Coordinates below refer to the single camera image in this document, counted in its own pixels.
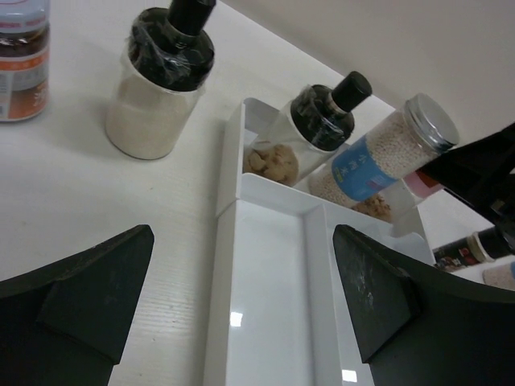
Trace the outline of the pink cap spice bottle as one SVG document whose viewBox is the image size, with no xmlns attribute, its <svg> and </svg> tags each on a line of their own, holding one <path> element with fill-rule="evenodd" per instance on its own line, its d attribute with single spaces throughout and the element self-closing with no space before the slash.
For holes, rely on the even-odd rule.
<svg viewBox="0 0 515 386">
<path fill-rule="evenodd" d="M 442 189 L 440 183 L 416 170 L 358 203 L 352 210 L 392 224 Z"/>
</svg>

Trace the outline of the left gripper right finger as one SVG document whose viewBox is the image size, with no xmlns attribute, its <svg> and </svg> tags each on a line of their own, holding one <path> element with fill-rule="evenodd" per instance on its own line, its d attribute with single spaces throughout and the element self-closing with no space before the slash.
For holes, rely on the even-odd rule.
<svg viewBox="0 0 515 386">
<path fill-rule="evenodd" d="M 348 225 L 336 227 L 333 245 L 375 384 L 513 384 L 512 291 L 440 271 Z"/>
</svg>

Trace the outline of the orange label sauce jar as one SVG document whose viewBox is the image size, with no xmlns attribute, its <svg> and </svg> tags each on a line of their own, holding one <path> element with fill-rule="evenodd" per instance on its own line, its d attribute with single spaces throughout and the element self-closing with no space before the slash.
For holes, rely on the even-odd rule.
<svg viewBox="0 0 515 386">
<path fill-rule="evenodd" d="M 1 2 L 1 122 L 24 121 L 47 105 L 50 2 Z"/>
</svg>

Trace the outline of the small dark pepper bottle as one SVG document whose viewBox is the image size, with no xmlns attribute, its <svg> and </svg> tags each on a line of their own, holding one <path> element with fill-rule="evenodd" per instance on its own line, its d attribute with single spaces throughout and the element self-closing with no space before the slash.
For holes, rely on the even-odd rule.
<svg viewBox="0 0 515 386">
<path fill-rule="evenodd" d="M 487 228 L 440 246 L 433 250 L 433 254 L 436 268 L 455 272 L 513 255 L 514 235 L 497 227 Z"/>
</svg>

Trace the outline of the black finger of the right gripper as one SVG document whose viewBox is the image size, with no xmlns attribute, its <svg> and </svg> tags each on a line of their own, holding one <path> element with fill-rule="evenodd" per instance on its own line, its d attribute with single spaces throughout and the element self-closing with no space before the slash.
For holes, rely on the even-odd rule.
<svg viewBox="0 0 515 386">
<path fill-rule="evenodd" d="M 422 167 L 423 174 L 514 242 L 514 125 L 450 150 Z"/>
</svg>

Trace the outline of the blue label jar silver lid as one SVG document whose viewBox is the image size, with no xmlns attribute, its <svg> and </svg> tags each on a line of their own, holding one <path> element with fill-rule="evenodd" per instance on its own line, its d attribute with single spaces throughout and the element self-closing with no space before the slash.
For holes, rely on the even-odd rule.
<svg viewBox="0 0 515 386">
<path fill-rule="evenodd" d="M 444 109 L 419 93 L 308 178 L 309 192 L 352 208 L 459 143 Z"/>
</svg>

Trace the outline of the black cap brown chunk bottle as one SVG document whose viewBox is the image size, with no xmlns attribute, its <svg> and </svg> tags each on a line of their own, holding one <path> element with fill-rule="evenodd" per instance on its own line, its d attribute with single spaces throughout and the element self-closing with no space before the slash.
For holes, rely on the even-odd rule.
<svg viewBox="0 0 515 386">
<path fill-rule="evenodd" d="M 293 187 L 351 137 L 352 111 L 372 93 L 369 81 L 356 71 L 334 88 L 308 85 L 248 146 L 243 171 Z"/>
</svg>

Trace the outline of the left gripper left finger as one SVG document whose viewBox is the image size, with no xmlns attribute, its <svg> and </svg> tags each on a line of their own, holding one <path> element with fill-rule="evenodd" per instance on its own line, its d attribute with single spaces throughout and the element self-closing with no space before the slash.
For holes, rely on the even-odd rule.
<svg viewBox="0 0 515 386">
<path fill-rule="evenodd" d="M 121 362 L 155 236 L 138 225 L 1 283 L 3 385 L 107 385 Z"/>
</svg>

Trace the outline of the black cap white powder bottle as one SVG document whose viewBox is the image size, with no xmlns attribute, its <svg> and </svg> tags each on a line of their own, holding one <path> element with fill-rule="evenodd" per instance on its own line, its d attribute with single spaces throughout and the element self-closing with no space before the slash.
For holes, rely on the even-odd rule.
<svg viewBox="0 0 515 386">
<path fill-rule="evenodd" d="M 134 19 L 105 122 L 108 139 L 122 153 L 155 160 L 173 150 L 214 64 L 204 27 L 215 6 L 173 1 Z"/>
</svg>

